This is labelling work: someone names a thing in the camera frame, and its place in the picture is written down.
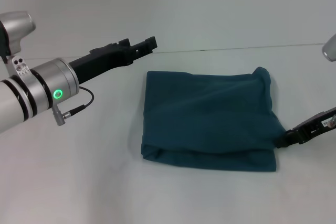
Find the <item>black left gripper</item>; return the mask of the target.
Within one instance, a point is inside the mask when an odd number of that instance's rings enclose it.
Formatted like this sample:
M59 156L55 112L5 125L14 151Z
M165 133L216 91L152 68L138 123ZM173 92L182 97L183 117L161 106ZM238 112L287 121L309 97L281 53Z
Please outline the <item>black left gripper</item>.
M80 84L91 80L111 69L133 64L157 48L154 36L131 46L128 38L118 43L95 48L86 56L70 62Z

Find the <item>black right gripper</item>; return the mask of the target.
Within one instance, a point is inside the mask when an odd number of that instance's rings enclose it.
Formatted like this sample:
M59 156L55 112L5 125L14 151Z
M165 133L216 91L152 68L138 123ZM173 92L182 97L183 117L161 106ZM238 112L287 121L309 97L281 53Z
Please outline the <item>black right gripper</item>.
M275 141L276 148L286 148L294 144L303 144L311 139L335 130L335 108L320 112L298 126L298 130L289 130Z

